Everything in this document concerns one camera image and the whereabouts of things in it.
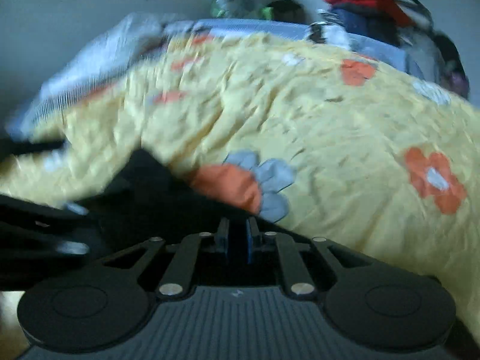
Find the black pants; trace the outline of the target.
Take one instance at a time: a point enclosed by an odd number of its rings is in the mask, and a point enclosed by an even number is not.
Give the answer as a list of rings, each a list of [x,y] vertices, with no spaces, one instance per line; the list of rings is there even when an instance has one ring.
[[[106,188],[78,201],[91,228],[83,242],[89,257],[104,258],[152,237],[169,245],[187,236],[212,233],[210,247],[249,263],[267,232],[287,233],[280,221],[290,213],[284,190],[295,172],[280,159],[263,163],[251,151],[229,154],[222,163],[175,176],[146,150],[135,150]]]

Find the yellow floral bedspread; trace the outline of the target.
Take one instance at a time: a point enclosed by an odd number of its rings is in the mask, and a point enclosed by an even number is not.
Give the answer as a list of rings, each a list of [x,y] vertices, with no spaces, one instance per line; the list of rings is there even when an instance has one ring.
[[[479,335],[479,111],[334,46],[177,37],[97,94],[43,111],[59,156],[1,166],[1,192],[59,207],[106,188],[137,148],[194,187],[436,276]]]

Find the white crumpled blanket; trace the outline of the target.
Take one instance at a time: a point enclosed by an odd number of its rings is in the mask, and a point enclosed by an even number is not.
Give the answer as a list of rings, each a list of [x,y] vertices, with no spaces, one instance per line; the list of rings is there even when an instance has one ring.
[[[174,15],[128,14],[87,43],[62,70],[42,83],[35,96],[7,120],[7,134],[17,139],[29,135],[39,119],[123,74],[149,47],[160,44],[176,22]]]

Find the blue striped mattress sheet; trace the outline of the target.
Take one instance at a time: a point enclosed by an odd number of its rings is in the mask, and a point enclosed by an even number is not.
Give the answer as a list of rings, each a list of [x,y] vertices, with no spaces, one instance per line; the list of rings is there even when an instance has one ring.
[[[206,33],[212,36],[245,37],[253,33],[270,33],[290,40],[303,40],[309,26],[258,19],[200,19],[182,20],[163,26],[165,36],[187,33]],[[400,48],[356,34],[348,34],[354,52],[386,63],[411,76],[423,79],[421,69],[411,56]]]

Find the pile of clothes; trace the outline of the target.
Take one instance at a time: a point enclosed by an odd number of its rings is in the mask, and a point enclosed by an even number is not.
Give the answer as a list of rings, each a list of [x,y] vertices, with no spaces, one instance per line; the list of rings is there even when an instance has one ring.
[[[419,0],[323,0],[309,38],[356,51],[462,98],[470,82],[453,40]]]

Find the dark bag on floor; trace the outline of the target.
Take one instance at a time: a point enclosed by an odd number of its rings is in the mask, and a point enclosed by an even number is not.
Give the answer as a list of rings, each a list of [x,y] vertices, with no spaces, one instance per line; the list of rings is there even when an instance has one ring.
[[[304,6],[295,0],[273,1],[267,5],[267,8],[271,11],[274,21],[293,24],[304,24],[306,22]]]

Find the green plastic chair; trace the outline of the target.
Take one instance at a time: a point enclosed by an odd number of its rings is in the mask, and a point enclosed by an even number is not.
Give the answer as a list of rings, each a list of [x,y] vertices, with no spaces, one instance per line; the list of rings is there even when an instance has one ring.
[[[211,5],[210,15],[214,19],[247,19],[247,20],[273,20],[271,7],[247,1],[247,5],[240,3],[214,2]]]

